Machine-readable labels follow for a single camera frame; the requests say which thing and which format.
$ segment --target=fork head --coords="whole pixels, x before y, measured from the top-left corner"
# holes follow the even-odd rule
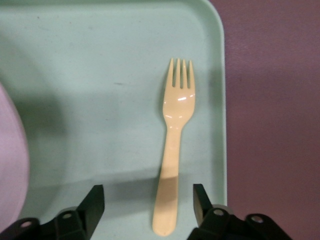
[[[163,99],[163,117],[168,129],[182,129],[189,121],[195,109],[195,78],[192,62],[189,61],[187,74],[186,61],[171,59]]]

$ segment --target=fork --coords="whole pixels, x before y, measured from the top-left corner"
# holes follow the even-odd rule
[[[181,132],[195,109],[195,78],[189,61],[189,81],[186,61],[177,59],[174,80],[174,60],[171,59],[163,99],[166,139],[160,179],[155,199],[152,229],[159,236],[171,234],[177,223],[178,175]]]

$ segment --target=fork handle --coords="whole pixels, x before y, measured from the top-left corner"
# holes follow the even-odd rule
[[[180,139],[181,129],[167,129],[152,221],[159,236],[168,236],[176,228]]]

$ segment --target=yellow fork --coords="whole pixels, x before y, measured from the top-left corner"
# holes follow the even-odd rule
[[[196,91],[192,62],[189,61],[189,81],[185,60],[182,61],[182,81],[180,68],[178,59],[174,85],[174,60],[171,59],[163,99],[163,117],[167,129],[152,222],[153,231],[160,236],[168,236],[176,228],[181,132],[195,109]]]

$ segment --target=purple tabletop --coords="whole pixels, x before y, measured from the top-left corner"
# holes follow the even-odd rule
[[[223,23],[228,205],[320,237],[320,1],[211,0]]]

